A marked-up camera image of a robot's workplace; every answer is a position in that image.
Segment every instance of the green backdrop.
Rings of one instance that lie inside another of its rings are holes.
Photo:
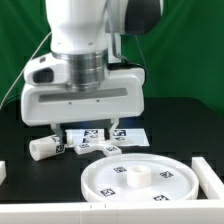
[[[0,1],[0,99],[48,32],[44,0]],[[162,20],[139,40],[150,71],[146,97],[194,97],[224,116],[223,0],[165,0]],[[135,39],[122,42],[123,54],[142,64]]]

